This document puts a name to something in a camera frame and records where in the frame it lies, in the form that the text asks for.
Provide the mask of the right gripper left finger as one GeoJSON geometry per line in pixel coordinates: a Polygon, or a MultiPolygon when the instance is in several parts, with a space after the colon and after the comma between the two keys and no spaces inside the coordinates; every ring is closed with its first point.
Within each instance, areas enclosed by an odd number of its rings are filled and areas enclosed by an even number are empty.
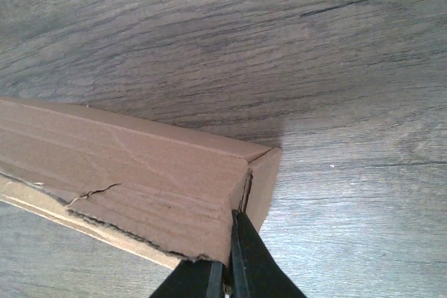
{"type": "Polygon", "coordinates": [[[218,261],[181,261],[150,298],[224,296],[224,265],[218,261]]]}

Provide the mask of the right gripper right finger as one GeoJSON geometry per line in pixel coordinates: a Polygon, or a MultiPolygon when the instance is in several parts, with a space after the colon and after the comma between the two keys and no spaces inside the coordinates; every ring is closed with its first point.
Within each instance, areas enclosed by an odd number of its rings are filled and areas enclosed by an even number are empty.
{"type": "Polygon", "coordinates": [[[304,297],[281,270],[246,213],[232,211],[231,297],[304,297]]]}

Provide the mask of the cardboard box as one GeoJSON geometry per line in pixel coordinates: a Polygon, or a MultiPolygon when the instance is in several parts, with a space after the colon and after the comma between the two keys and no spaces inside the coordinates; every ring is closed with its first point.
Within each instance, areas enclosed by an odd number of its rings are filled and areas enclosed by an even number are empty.
{"type": "Polygon", "coordinates": [[[173,268],[227,263],[265,220],[281,151],[92,107],[1,99],[1,200],[173,268]]]}

